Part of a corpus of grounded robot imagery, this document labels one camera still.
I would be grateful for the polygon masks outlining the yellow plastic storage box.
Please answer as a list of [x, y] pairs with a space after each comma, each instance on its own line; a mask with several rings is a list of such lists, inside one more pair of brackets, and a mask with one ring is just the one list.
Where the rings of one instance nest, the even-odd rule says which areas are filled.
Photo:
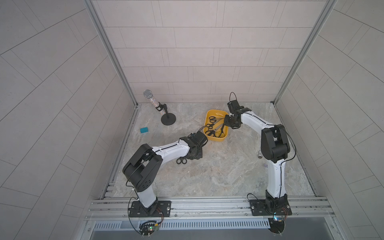
[[224, 125], [227, 112], [221, 110], [209, 110], [206, 114], [203, 133], [209, 141], [223, 142], [229, 133], [229, 127]]

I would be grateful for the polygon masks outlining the small black scissors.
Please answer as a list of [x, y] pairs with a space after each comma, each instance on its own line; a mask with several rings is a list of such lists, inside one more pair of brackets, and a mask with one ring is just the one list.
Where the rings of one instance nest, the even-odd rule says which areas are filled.
[[178, 159], [176, 160], [176, 163], [177, 163], [178, 165], [181, 165], [181, 164], [185, 165], [187, 162], [188, 162], [188, 160], [187, 160], [185, 157], [180, 157], [180, 158], [178, 158]]

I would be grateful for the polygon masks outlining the large black scissors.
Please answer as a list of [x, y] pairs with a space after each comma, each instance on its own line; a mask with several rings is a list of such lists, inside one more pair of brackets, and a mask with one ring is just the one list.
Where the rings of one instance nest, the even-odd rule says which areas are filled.
[[184, 156], [187, 160], [198, 159], [199, 152], [198, 150], [189, 150], [186, 156]]

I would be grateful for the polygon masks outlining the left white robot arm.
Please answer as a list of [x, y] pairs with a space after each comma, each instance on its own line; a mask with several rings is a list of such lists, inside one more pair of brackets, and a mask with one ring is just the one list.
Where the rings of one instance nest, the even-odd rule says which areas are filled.
[[158, 198], [154, 193], [152, 184], [164, 164], [176, 160], [178, 165], [185, 165], [188, 160], [198, 160], [203, 157], [203, 147], [208, 138], [198, 132], [187, 137], [181, 137], [176, 142], [151, 147], [148, 144], [141, 145], [130, 160], [123, 167], [123, 174], [137, 193], [140, 208], [146, 215], [152, 215], [157, 211]]

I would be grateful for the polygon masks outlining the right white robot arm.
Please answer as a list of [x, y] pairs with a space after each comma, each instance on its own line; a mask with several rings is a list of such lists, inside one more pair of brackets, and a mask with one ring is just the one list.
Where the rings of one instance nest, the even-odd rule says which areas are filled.
[[226, 126], [238, 129], [244, 124], [261, 136], [261, 153], [268, 160], [268, 185], [264, 201], [267, 212], [291, 215], [284, 174], [291, 148], [285, 127], [263, 120], [248, 108], [230, 109], [230, 113], [225, 116]]

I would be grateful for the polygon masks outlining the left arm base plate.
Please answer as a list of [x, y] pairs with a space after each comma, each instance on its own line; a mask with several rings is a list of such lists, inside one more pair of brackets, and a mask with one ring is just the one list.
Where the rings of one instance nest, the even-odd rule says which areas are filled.
[[140, 201], [134, 201], [128, 216], [131, 218], [150, 218], [150, 217], [169, 217], [171, 211], [171, 201], [155, 201], [149, 208], [145, 208]]

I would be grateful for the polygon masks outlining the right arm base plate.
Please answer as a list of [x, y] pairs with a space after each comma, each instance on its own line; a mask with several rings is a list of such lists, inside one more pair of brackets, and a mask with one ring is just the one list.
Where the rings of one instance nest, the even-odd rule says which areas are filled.
[[249, 200], [253, 216], [291, 216], [292, 210], [287, 199]]

